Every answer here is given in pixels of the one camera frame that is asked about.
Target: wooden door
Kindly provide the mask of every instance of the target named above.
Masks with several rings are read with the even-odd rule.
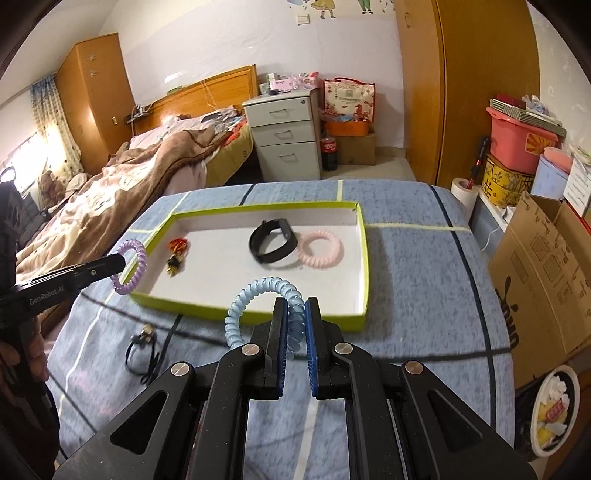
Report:
[[[454,178],[468,177],[480,136],[491,133],[489,99],[539,95],[540,64],[525,0],[437,0],[437,6],[445,59],[437,185],[449,188]]]
[[[394,0],[404,76],[404,141],[418,181],[435,183],[444,115],[443,44],[435,0]]]

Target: pink spiral hair tie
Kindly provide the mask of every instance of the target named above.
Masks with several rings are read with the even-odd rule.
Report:
[[[138,266],[135,269],[134,276],[125,284],[122,285],[119,281],[119,275],[113,275],[111,277],[111,283],[113,284],[113,290],[119,295],[129,295],[138,286],[139,281],[144,276],[148,267],[148,254],[144,248],[142,242],[139,240],[127,240],[123,242],[117,249],[117,253],[123,255],[129,250],[135,250],[138,254]]]
[[[297,244],[297,254],[302,263],[311,268],[327,268],[331,267],[340,253],[340,240],[333,233],[324,230],[313,230],[299,235]],[[304,252],[304,247],[310,242],[318,239],[328,240],[332,245],[331,252],[326,257],[315,257]]]

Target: wooden headboard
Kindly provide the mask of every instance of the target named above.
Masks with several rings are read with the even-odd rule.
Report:
[[[160,126],[163,119],[170,115],[190,115],[195,118],[230,105],[242,109],[242,102],[257,95],[256,65],[220,73],[154,102],[152,115],[136,122],[135,133],[144,133]]]

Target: spiral hair tie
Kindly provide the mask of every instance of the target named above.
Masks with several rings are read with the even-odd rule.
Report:
[[[113,275],[111,277],[111,283],[113,284],[113,290],[119,295],[129,295],[138,286],[139,281],[144,276],[148,267],[148,254],[144,248],[142,242],[139,240],[126,240],[117,249],[117,253],[123,255],[129,250],[135,250],[138,254],[138,266],[135,269],[134,276],[125,284],[122,285],[119,281],[119,275]]]
[[[328,240],[332,245],[332,250],[326,257],[316,257],[304,252],[304,247],[307,244],[320,238]],[[340,240],[335,234],[324,230],[314,230],[300,235],[300,240],[297,244],[297,254],[300,261],[311,268],[327,268],[335,263],[339,256],[340,248]]]
[[[287,300],[287,356],[293,359],[294,355],[300,351],[301,342],[304,339],[304,311],[306,307],[301,293],[287,280],[278,277],[259,278],[242,290],[234,299],[228,310],[228,316],[224,320],[228,347],[237,348],[244,345],[239,319],[251,300],[266,292],[278,293]]]

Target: drawer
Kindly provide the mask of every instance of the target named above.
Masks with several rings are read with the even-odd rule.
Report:
[[[256,153],[265,181],[320,180],[316,142],[270,145]]]
[[[251,129],[257,147],[281,145],[285,143],[313,142],[313,122],[290,122],[288,124],[265,125]]]
[[[310,97],[257,103],[246,106],[245,110],[251,127],[300,122],[312,118]]]

